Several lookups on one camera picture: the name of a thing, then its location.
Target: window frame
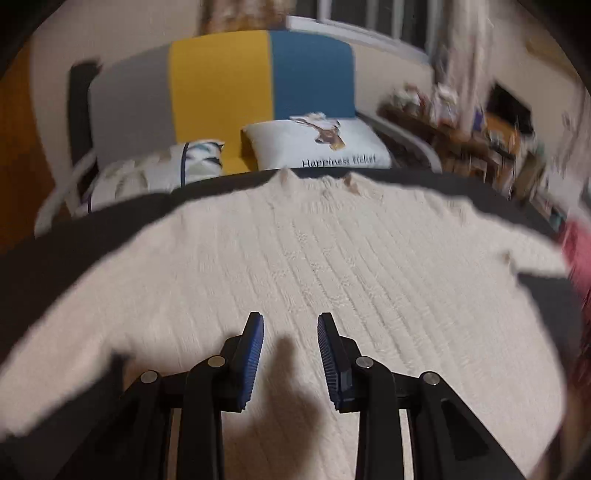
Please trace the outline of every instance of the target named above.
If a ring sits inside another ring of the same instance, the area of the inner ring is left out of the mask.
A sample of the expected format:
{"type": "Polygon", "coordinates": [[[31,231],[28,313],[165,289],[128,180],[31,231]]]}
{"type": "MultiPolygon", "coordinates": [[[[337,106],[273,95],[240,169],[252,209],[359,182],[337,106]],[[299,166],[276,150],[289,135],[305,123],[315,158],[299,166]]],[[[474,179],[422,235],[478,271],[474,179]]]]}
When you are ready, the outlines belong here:
{"type": "Polygon", "coordinates": [[[404,1],[392,0],[392,36],[375,31],[379,0],[367,0],[366,27],[358,27],[344,22],[330,19],[332,0],[318,0],[318,11],[315,20],[307,17],[289,16],[287,28],[289,30],[320,33],[345,41],[361,43],[380,50],[390,51],[410,60],[420,63],[430,63],[437,42],[437,31],[441,18],[443,0],[428,0],[427,13],[427,41],[422,50],[403,42],[402,23],[404,20],[404,1]]]}

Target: window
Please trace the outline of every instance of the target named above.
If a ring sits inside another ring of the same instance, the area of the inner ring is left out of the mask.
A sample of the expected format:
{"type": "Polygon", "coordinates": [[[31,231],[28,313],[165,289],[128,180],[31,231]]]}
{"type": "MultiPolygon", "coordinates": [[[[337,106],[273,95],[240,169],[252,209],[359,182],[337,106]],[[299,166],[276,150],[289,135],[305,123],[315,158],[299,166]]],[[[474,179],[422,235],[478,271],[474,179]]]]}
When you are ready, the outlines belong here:
{"type": "Polygon", "coordinates": [[[397,46],[408,44],[430,54],[436,42],[443,0],[297,0],[295,30],[317,30],[330,33],[328,25],[372,37],[372,43],[397,46]]]}

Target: white wall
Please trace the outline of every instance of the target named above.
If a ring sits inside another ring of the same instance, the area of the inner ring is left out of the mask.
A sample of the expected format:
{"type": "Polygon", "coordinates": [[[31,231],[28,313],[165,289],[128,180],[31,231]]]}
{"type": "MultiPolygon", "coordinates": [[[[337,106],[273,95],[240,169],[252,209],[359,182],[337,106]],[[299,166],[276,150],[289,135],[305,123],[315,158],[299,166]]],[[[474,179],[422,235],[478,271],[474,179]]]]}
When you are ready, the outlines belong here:
{"type": "Polygon", "coordinates": [[[576,117],[579,86],[568,74],[527,51],[526,38],[550,34],[516,0],[491,2],[491,20],[492,76],[530,105],[534,128],[551,158],[564,133],[563,113],[576,117]]]}
{"type": "Polygon", "coordinates": [[[433,69],[389,51],[350,43],[355,54],[355,103],[360,111],[374,113],[379,103],[405,82],[431,95],[433,69]]]}

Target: cartoon print on pillow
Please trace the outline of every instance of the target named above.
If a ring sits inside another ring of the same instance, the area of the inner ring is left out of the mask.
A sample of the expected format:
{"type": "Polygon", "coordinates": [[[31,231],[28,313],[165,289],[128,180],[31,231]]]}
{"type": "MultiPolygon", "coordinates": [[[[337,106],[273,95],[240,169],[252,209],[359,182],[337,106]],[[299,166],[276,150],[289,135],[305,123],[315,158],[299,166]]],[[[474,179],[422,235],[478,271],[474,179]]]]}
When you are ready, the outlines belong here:
{"type": "Polygon", "coordinates": [[[223,146],[223,142],[213,140],[189,144],[185,153],[185,175],[187,177],[220,175],[222,172],[220,154],[223,146]],[[203,158],[200,152],[205,152],[209,156],[203,158]]]}
{"type": "Polygon", "coordinates": [[[293,122],[312,127],[318,132],[318,137],[315,142],[318,144],[326,144],[330,146],[333,151],[341,150],[345,147],[345,142],[340,137],[340,123],[338,120],[327,119],[323,113],[308,113],[304,116],[291,116],[290,120],[293,122]]]}

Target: blue panel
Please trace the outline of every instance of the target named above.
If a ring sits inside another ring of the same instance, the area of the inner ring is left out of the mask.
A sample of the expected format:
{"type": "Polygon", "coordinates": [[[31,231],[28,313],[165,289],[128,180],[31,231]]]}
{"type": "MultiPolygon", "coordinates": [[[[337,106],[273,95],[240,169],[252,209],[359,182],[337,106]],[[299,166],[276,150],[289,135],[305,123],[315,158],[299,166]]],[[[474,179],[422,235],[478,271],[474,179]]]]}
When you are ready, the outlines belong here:
{"type": "Polygon", "coordinates": [[[270,31],[275,120],[322,112],[355,116],[353,53],[349,44],[309,33],[270,31]]]}

